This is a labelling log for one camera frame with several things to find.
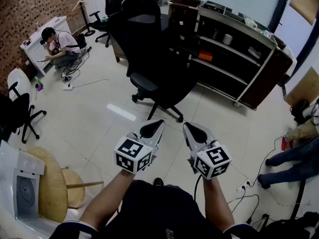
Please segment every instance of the brick wall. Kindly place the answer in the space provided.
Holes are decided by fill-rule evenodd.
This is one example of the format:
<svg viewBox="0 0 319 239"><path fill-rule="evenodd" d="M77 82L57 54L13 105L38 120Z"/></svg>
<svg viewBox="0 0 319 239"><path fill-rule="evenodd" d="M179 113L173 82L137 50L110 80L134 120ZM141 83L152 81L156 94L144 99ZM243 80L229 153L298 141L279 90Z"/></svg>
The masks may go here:
<svg viewBox="0 0 319 239"><path fill-rule="evenodd" d="M20 49L26 35L35 32L35 23L47 23L55 16L66 15L71 32L83 27L81 9L74 10L77 0L0 0L0 93L7 95L7 76L16 67L29 77L36 73L26 66L27 56Z"/></svg>

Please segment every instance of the black shoe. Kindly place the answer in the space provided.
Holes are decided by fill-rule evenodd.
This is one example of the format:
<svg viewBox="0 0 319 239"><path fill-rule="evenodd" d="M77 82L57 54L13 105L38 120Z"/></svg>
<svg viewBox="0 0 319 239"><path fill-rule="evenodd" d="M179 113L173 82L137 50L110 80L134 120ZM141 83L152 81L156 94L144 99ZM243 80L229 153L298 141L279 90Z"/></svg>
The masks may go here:
<svg viewBox="0 0 319 239"><path fill-rule="evenodd" d="M269 159L268 158L265 160L265 165L266 166L271 166L271 164L269 164Z"/></svg>
<svg viewBox="0 0 319 239"><path fill-rule="evenodd" d="M261 184L261 186L263 187L263 189L269 189L270 188L270 184L264 184L261 180L261 174L258 175L258 179L259 183Z"/></svg>
<svg viewBox="0 0 319 239"><path fill-rule="evenodd" d="M164 186L164 182L162 179L160 178L155 178L154 182L153 182L154 186Z"/></svg>

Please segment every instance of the coat rack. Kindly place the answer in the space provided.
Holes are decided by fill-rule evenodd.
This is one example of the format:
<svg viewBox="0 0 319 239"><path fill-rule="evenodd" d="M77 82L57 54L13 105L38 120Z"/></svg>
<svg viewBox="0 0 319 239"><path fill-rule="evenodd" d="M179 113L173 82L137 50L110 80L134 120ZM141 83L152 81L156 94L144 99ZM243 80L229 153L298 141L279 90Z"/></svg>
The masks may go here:
<svg viewBox="0 0 319 239"><path fill-rule="evenodd" d="M95 30L90 30L90 25L88 24L88 21L86 19L86 16L85 16L85 12L84 12L84 9L83 9L83 4L80 3L80 6L81 6L81 11L82 11L82 15L83 15L83 18L84 18L84 22L85 22L85 26L87 28L87 32L84 34L84 36L91 36L92 34L95 33Z"/></svg>

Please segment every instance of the white round chair back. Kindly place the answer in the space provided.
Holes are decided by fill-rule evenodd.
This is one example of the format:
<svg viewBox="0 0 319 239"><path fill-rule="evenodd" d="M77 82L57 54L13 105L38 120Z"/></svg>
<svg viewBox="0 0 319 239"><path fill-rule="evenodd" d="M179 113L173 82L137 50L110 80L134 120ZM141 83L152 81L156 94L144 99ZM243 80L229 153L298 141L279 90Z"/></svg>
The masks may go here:
<svg viewBox="0 0 319 239"><path fill-rule="evenodd" d="M29 103L31 102L33 88L29 78L20 68L15 68L11 71L11 73L9 73L7 82L8 82L8 88L10 88L10 86L13 83L18 82L18 85L16 86L16 90L18 91L20 95L24 93L29 93ZM9 92L9 97L12 101L17 98L14 91Z"/></svg>

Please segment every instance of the tile floor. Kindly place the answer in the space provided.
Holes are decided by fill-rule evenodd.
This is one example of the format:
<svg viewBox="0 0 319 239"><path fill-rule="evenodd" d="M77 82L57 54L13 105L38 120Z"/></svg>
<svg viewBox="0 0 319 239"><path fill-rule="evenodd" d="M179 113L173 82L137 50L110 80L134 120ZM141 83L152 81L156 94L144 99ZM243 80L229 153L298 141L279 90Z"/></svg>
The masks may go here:
<svg viewBox="0 0 319 239"><path fill-rule="evenodd" d="M36 109L47 110L45 117L33 123L40 139L36 140L33 134L29 134L24 145L20 141L21 135L12 134L9 142L22 149L42 146L55 156L61 166L67 165L79 173L84 182L103 180L106 186L120 171L114 164L116 143L136 123L147 119L152 101L132 102L131 94L136 88L126 77L128 63L124 60L116 63L112 46L104 46L105 39L95 43L94 38L98 34L86 38L92 51L81 67L80 76L73 82L75 88L72 91L62 90L61 73L54 68L50 68L41 79L44 90L37 93L36 100L35 95L32 97ZM78 87L98 80L102 81ZM232 101L201 86L196 86L177 104L177 108L183 112L186 121L208 127L229 149L232 165L227 173L218 177L227 201L242 196L242 193L236 193L236 189L247 178L251 181L256 179L262 160L274 147L274 139L295 127L289 105L283 101L278 86L257 111L245 107L236 109ZM160 156L136 178L152 182L160 177L166 184L178 185L193 195L198 175L193 174L187 162L189 149L181 124L160 109L157 109L154 118L162 118L166 122L159 144ZM271 155L278 153L279 149L280 140ZM273 169L280 170L286 166L289 164ZM101 189L102 186L87 188L84 207L69 210L67 219L79 218L85 205ZM298 189L298 183L277 184L269 190L263 190L256 183L253 188L247 189L246 195L258 193L260 196L253 222L259 220L263 213L268 213L273 220L289 218ZM197 202L204 214L202 181L197 190ZM233 209L237 203L238 200L231 203L230 208ZM235 221L246 222L256 203L254 197L245 198L234 212Z"/></svg>

